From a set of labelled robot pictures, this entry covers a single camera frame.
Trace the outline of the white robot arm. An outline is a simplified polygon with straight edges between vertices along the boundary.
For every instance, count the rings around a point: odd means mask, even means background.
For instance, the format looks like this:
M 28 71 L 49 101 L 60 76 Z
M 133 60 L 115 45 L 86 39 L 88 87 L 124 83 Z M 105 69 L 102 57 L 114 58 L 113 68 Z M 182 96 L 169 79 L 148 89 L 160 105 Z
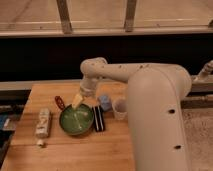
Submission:
M 192 77 L 177 64 L 109 64 L 105 58 L 80 64 L 83 79 L 75 107 L 93 96 L 105 77 L 127 84 L 126 107 L 136 171 L 192 171 L 181 101 L 192 85 L 208 78 L 213 60 Z

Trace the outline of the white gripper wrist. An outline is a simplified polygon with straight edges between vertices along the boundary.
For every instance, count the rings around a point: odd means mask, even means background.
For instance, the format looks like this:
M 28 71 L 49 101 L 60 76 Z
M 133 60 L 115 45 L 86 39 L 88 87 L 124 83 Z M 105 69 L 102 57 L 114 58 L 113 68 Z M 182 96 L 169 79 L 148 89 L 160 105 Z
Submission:
M 94 96 L 97 84 L 98 80 L 96 78 L 84 77 L 80 82 L 80 93 L 77 93 L 72 101 L 72 108 L 77 109 L 84 101 L 84 97 Z

